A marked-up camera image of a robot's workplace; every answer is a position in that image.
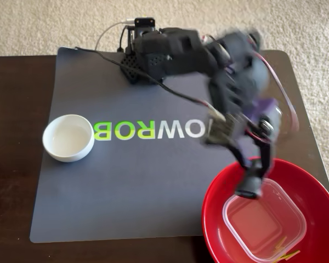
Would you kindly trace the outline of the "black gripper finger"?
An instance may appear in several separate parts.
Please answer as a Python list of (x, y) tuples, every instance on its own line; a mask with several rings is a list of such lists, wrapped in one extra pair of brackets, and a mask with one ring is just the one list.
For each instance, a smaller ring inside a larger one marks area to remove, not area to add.
[(241, 168), (245, 171), (252, 169), (252, 161), (244, 155), (244, 152), (237, 141), (229, 142), (226, 148), (232, 153)]
[(273, 161), (273, 146), (269, 142), (260, 142), (259, 149), (261, 162), (259, 175), (260, 177), (265, 177), (268, 174)]

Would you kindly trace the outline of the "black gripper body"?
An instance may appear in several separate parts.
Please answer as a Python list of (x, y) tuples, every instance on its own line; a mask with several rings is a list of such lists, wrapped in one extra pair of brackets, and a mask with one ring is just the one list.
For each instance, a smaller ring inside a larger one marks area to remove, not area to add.
[(238, 141), (252, 134), (262, 141), (275, 142), (282, 113), (278, 107), (248, 107), (244, 110), (228, 111), (226, 122), (230, 125), (229, 141)]

